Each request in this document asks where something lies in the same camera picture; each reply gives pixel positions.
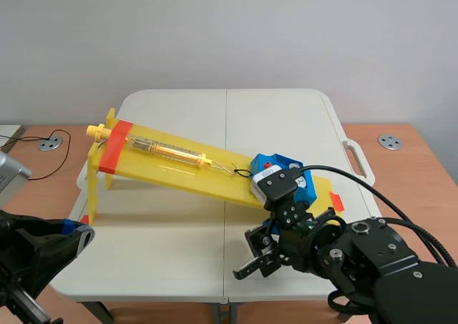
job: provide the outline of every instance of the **metal grommet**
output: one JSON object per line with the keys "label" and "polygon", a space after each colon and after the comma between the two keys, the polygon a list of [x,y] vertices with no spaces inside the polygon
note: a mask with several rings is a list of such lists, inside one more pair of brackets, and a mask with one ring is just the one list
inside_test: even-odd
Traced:
{"label": "metal grommet", "polygon": [[63,142],[62,137],[53,135],[49,139],[40,140],[40,143],[38,143],[38,149],[40,151],[51,151],[51,150],[54,150],[60,147],[62,142]]}
{"label": "metal grommet", "polygon": [[399,150],[402,148],[402,141],[392,134],[383,134],[377,140],[385,149]]}

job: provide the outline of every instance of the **white wall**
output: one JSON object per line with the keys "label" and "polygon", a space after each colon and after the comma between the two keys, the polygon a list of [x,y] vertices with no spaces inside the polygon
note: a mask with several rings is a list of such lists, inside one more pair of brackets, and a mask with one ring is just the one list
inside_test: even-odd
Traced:
{"label": "white wall", "polygon": [[0,122],[88,123],[141,89],[308,87],[413,122],[458,180],[458,0],[0,0]]}

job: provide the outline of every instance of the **robotic arm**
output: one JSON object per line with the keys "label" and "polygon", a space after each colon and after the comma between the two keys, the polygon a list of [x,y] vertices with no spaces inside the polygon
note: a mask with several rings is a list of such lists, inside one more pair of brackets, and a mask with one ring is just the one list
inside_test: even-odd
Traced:
{"label": "robotic arm", "polygon": [[[29,176],[27,168],[0,152],[0,206]],[[34,299],[93,238],[94,230],[80,222],[43,220],[0,210],[0,307],[5,305],[23,323],[51,323]]]}
{"label": "robotic arm", "polygon": [[[332,208],[314,218],[306,212],[306,202],[297,204],[293,199],[295,179],[305,168],[279,170],[258,183],[270,220],[245,233],[255,258],[235,270],[235,278],[241,280],[255,270],[268,277],[289,265],[333,283],[336,291],[329,295],[328,304],[340,312],[342,321],[369,315],[378,324],[457,322],[458,269],[441,243],[408,220],[371,217],[347,224]],[[447,265],[441,258],[439,263],[421,261],[389,224],[414,230]],[[274,228],[279,231],[278,241],[272,236]],[[346,305],[335,302],[341,296],[349,300]]]}

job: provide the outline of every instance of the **table leg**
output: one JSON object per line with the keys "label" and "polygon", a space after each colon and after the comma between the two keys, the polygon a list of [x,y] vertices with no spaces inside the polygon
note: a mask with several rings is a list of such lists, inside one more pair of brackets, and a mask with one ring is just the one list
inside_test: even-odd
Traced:
{"label": "table leg", "polygon": [[212,323],[223,324],[223,314],[221,313],[220,303],[211,303],[210,308],[212,310]]}
{"label": "table leg", "polygon": [[84,301],[81,304],[102,324],[115,324],[112,315],[109,314],[108,309],[100,301]]}
{"label": "table leg", "polygon": [[243,303],[229,303],[229,323],[237,324],[238,322],[238,307]]}

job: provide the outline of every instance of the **table handle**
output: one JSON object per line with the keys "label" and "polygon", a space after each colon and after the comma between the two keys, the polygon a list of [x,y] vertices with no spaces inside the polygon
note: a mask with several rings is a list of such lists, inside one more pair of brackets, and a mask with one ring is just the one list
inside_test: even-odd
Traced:
{"label": "table handle", "polygon": [[368,183],[369,185],[373,186],[375,183],[375,175],[372,172],[371,166],[369,165],[369,162],[367,162],[367,158],[364,155],[364,152],[362,148],[359,146],[359,144],[354,140],[347,138],[342,142],[342,145],[345,149],[348,149],[353,153],[358,168],[361,170],[362,175],[358,175],[355,173],[356,176],[365,181],[366,183]]}

